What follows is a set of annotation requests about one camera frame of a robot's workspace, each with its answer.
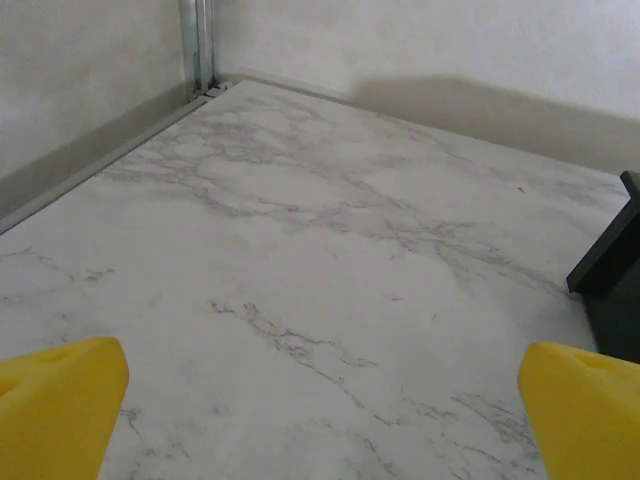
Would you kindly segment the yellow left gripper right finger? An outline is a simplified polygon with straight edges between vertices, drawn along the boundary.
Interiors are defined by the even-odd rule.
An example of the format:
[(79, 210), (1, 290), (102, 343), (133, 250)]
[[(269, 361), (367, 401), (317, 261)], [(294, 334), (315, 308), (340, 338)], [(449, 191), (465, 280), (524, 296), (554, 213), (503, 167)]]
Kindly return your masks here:
[(549, 480), (640, 480), (640, 365), (527, 348), (518, 387)]

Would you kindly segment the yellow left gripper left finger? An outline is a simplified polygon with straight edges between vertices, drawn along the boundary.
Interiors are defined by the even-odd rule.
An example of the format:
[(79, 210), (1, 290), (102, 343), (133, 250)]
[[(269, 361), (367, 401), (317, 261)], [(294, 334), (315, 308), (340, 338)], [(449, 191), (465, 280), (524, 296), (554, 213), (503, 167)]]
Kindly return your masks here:
[(97, 480), (128, 382), (114, 337), (0, 360), (0, 480)]

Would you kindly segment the black storage bin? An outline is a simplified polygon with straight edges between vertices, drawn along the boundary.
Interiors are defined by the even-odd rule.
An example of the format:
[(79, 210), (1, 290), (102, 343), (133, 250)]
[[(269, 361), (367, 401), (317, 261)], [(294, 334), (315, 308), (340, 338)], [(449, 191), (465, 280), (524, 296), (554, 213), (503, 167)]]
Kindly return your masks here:
[(640, 173), (620, 179), (629, 201), (566, 278), (598, 352), (640, 364)]

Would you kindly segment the aluminium table side rail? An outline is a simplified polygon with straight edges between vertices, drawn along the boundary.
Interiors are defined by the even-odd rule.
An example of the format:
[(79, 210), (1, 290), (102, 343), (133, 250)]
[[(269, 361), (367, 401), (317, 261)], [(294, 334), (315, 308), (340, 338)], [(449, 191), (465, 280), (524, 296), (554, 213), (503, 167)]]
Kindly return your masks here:
[(0, 179), (0, 236), (220, 93), (200, 94), (142, 129), (127, 132), (117, 119)]

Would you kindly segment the aluminium frame post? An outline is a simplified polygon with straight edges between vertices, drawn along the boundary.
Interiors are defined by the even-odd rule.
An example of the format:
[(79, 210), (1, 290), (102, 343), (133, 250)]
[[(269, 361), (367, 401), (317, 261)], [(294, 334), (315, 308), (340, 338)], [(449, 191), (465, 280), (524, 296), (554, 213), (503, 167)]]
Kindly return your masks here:
[(185, 89), (188, 101), (217, 85), (214, 0), (179, 0)]

